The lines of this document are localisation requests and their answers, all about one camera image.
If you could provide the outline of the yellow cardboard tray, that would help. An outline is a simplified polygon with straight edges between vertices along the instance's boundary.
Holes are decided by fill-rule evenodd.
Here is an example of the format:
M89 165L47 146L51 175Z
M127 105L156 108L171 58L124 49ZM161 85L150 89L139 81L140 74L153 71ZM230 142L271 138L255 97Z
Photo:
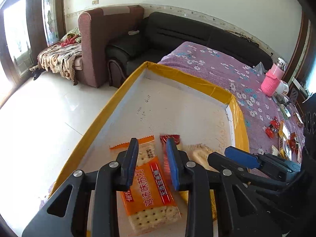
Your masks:
M153 136L159 163L160 136L178 134L183 146L204 144L218 153L234 146L249 151L244 116L236 98L202 78L145 62L114 93L87 129L56 180L59 187L76 169L99 170L116 155L110 148Z

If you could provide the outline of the white cup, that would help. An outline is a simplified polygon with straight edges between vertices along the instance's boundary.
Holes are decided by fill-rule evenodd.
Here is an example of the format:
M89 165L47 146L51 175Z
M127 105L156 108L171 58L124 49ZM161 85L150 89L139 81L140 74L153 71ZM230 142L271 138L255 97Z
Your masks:
M280 95L287 95L287 93L289 92L288 84L281 80L275 92Z

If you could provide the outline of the dark red candy packet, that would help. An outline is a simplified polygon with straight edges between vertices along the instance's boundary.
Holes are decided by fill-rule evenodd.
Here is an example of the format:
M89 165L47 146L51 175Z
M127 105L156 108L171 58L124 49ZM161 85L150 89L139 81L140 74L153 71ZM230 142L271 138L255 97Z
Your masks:
M171 170L170 167L173 166L174 155L172 147L176 146L181 148L181 138L177 134L162 134L160 135L160 141L163 150L163 169L165 172L166 179L171 181Z

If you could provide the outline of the wooden door with glass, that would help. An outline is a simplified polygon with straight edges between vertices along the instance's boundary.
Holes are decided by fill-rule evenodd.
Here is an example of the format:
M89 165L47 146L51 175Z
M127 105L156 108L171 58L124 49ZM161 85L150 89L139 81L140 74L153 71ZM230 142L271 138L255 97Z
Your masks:
M1 66L14 87L65 34L63 0L1 0Z

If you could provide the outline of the floral blanket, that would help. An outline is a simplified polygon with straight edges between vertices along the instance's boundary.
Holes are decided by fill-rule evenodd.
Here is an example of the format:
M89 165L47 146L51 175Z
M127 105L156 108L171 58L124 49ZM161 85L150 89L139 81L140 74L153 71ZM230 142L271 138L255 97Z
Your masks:
M60 41L39 53L38 67L52 73L59 73L60 76L71 80L73 85L77 85L75 60L82 56L81 39L79 28L73 28Z

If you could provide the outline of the purple floral tablecloth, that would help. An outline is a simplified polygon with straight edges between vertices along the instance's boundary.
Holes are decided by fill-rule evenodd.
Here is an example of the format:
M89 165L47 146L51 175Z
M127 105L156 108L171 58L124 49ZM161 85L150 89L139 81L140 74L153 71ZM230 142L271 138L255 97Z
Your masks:
M261 90L264 76L237 59L215 49L184 42L162 57L159 64L203 78L232 93L244 116L251 153L271 152L278 137L269 138L265 128L274 118L283 121L290 133L295 133L300 146L305 143L303 129L295 118L286 120L280 107Z

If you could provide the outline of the black leather sofa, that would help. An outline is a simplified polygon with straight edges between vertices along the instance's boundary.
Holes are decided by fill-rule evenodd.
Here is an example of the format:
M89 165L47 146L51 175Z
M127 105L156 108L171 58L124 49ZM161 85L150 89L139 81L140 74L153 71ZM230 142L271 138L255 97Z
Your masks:
M105 48L111 86L120 87L143 62L157 63L185 41L213 48L248 66L262 63L268 70L273 64L257 43L196 20L153 12L138 30L111 40Z

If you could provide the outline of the pink sleeved water bottle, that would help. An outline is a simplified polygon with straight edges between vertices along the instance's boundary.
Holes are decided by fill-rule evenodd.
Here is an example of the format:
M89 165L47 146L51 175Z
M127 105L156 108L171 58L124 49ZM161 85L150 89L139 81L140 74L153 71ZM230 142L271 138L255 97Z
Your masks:
M286 67L286 62L279 57L273 63L272 68L266 72L260 88L268 97L271 97L275 93L285 73Z

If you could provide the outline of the beige biscuit packet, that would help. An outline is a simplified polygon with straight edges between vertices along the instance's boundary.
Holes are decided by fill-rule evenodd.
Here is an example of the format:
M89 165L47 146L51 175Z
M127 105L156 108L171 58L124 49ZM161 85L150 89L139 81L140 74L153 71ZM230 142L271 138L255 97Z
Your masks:
M205 144L199 143L199 144L183 146L183 148L191 161L194 161L200 164L206 170L218 172L218 170L211 167L208 163L207 159L208 159L209 154L214 152L208 146L206 146Z

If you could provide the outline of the orange soda cracker packet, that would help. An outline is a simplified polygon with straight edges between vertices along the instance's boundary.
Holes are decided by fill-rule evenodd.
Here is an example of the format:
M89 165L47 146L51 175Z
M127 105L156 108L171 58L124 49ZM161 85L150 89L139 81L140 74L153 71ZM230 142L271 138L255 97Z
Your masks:
M121 197L135 234L143 234L181 219L155 152L154 136L138 140L139 152L132 186Z

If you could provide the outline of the red black candy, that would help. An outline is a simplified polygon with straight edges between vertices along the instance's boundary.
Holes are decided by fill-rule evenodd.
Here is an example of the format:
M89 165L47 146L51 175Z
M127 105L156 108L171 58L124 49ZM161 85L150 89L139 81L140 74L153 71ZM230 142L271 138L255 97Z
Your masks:
M270 139L274 139L274 137L278 133L279 128L280 122L277 117L274 117L274 119L270 121L269 126L266 127L265 133Z

